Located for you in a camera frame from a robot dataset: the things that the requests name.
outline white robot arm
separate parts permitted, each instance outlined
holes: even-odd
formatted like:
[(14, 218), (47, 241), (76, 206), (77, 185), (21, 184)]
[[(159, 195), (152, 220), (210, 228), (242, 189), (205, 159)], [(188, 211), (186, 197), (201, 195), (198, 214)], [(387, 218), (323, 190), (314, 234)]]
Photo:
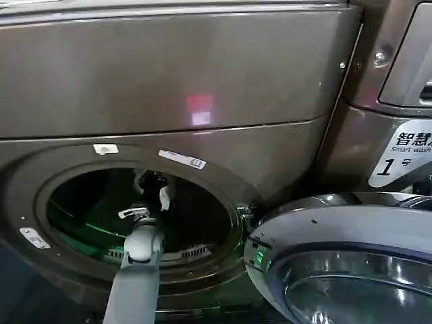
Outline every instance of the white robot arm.
[(103, 324), (153, 324), (159, 294), (163, 234), (154, 225), (137, 227), (124, 242)]

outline open washer door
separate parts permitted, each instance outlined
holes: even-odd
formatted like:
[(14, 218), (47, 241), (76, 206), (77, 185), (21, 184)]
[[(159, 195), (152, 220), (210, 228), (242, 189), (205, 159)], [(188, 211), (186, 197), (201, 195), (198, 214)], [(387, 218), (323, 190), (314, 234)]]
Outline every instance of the open washer door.
[(428, 196), (380, 192), (298, 200), (253, 231), (248, 274), (294, 324), (429, 322), (431, 206)]

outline number 1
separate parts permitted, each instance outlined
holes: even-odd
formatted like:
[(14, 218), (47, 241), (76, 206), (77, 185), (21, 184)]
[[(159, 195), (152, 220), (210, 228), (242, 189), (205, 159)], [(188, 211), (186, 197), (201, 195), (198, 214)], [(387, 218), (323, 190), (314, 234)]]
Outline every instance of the number 1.
[(389, 171), (390, 167), (392, 166), (394, 159), (390, 159), (390, 160), (385, 160), (385, 162), (387, 162), (387, 165), (384, 168), (384, 171), (382, 171), (381, 173), (377, 173), (377, 176), (389, 176), (390, 173), (388, 173), (387, 171)]

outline washing machine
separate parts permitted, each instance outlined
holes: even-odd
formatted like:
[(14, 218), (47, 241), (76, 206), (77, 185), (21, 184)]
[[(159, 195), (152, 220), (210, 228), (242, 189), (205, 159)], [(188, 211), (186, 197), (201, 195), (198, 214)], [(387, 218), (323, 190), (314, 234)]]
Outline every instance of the washing machine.
[[(2, 240), (103, 309), (124, 238), (157, 213), (161, 318), (267, 300), (293, 322), (332, 323), (303, 297), (318, 286), (324, 307), (323, 292), (343, 300), (346, 277), (377, 281), (367, 266), (350, 275), (349, 262), (428, 273), (428, 204), (412, 207), (427, 197), (367, 193), (415, 192), (432, 173), (429, 142), (415, 144), (430, 124), (431, 4), (419, 2), (4, 2)], [(355, 190), (366, 193), (336, 194)], [(315, 261), (327, 273), (301, 277)], [(426, 279), (400, 277), (379, 277), (392, 285), (383, 294), (429, 293)]]
[(300, 194), (360, 16), (335, 0), (2, 3), (2, 240), (103, 310), (135, 217), (162, 213), (162, 317), (260, 305), (245, 239)]

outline machine label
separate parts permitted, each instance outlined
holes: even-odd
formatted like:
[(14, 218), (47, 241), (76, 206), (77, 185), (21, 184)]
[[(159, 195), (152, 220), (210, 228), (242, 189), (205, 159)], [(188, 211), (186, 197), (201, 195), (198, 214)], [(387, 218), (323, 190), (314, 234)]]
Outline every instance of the machine label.
[(115, 144), (93, 144), (94, 151), (99, 155), (117, 154), (119, 148)]
[(181, 163), (181, 164), (186, 164), (186, 165), (188, 165), (190, 167), (194, 167), (195, 169), (198, 169), (198, 170), (204, 169), (204, 167), (207, 163), (206, 161), (197, 159), (196, 157), (187, 157), (185, 155), (181, 155), (179, 153), (171, 152), (171, 151), (160, 150), (159, 156), (165, 157), (166, 159), (169, 159), (169, 160)]
[(51, 246), (31, 227), (21, 227), (20, 233), (37, 248), (50, 248)]
[(374, 188), (432, 161), (432, 119), (410, 120), (398, 127), (369, 178)]

